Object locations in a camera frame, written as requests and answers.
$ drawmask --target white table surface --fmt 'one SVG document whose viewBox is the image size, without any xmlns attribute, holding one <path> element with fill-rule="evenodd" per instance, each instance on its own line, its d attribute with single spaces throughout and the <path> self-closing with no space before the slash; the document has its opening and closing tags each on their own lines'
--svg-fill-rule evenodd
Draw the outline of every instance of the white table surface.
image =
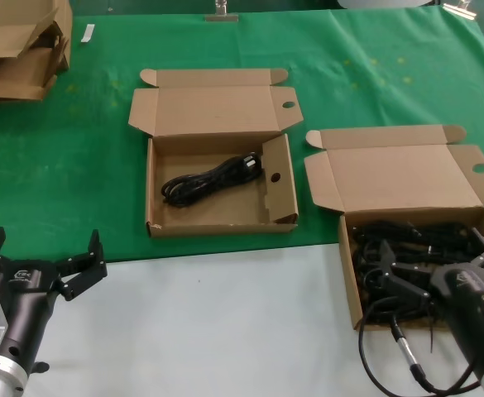
<svg viewBox="0 0 484 397">
<path fill-rule="evenodd" d="M 112 264 L 46 329 L 27 397 L 381 396 L 357 353 L 338 246 Z M 428 379 L 449 387 L 466 361 L 447 332 L 408 331 Z M 389 331 L 367 360 L 400 395 L 425 395 Z M 484 396 L 479 389 L 468 396 Z"/>
</svg>

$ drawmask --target green table cover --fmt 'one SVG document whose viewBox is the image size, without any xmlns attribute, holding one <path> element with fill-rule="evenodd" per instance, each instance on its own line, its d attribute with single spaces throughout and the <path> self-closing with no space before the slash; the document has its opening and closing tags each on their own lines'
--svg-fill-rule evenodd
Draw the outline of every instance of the green table cover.
<svg viewBox="0 0 484 397">
<path fill-rule="evenodd" d="M 80 44 L 87 23 L 93 39 Z M 484 38 L 439 7 L 76 17 L 72 69 L 43 103 L 0 104 L 3 254 L 57 259 L 99 229 L 108 260 L 337 241 L 338 215 L 310 197 L 310 129 L 460 124 L 484 151 Z M 152 240 L 144 225 L 146 136 L 127 125 L 145 68 L 286 68 L 304 122 L 288 130 L 299 201 L 290 234 Z"/>
</svg>

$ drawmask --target stacked cardboard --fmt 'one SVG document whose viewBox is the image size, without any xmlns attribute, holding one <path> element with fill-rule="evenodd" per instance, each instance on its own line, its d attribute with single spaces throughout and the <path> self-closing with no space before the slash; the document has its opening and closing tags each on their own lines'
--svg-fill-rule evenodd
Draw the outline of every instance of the stacked cardboard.
<svg viewBox="0 0 484 397">
<path fill-rule="evenodd" d="M 42 100 L 70 65 L 69 0 L 0 1 L 0 101 Z"/>
</svg>

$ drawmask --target cable bundle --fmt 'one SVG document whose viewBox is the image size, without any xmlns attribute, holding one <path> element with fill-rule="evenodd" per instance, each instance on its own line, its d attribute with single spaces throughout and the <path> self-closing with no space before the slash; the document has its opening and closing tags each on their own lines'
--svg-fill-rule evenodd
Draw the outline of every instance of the cable bundle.
<svg viewBox="0 0 484 397">
<path fill-rule="evenodd" d="M 410 223 L 378 221 L 354 228 L 352 238 L 357 249 L 352 255 L 357 285 L 362 292 L 362 306 L 391 297 L 381 286 L 379 268 L 380 244 L 387 241 L 395 253 L 396 262 L 417 265 L 447 265 L 468 262 L 481 255 L 474 247 L 469 229 L 458 222 L 445 222 L 431 226 L 415 227 Z M 417 275 L 402 275 L 410 283 L 423 288 Z M 388 324 L 394 313 L 398 319 L 411 320 L 430 315 L 426 309 L 411 308 L 397 301 L 385 300 L 373 312 L 372 323 Z"/>
<path fill-rule="evenodd" d="M 250 153 L 233 157 L 207 172 L 173 178 L 163 185 L 161 193 L 165 203 L 183 208 L 221 189 L 251 182 L 261 174 L 260 156 Z"/>
</svg>

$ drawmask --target flattened cardboard box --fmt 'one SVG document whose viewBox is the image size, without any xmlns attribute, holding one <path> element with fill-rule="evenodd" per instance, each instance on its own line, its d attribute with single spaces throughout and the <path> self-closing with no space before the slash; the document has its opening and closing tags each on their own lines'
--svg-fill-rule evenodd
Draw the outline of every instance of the flattened cardboard box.
<svg viewBox="0 0 484 397">
<path fill-rule="evenodd" d="M 342 214 L 339 246 L 354 328 L 363 313 L 351 228 L 380 219 L 464 222 L 484 235 L 484 155 L 478 146 L 454 145 L 465 136 L 458 126 L 308 132 L 307 142 L 324 149 L 304 159 L 314 203 Z"/>
<path fill-rule="evenodd" d="M 69 68 L 71 32 L 68 0 L 1 1 L 0 101 L 43 99 Z"/>
<path fill-rule="evenodd" d="M 156 88 L 133 94 L 129 124 L 151 137 L 146 164 L 146 227 L 153 237 L 288 232 L 298 217 L 287 135 L 302 121 L 283 69 L 151 70 Z M 161 186 L 211 170 L 235 155 L 261 154 L 264 176 L 187 208 L 163 203 Z"/>
</svg>

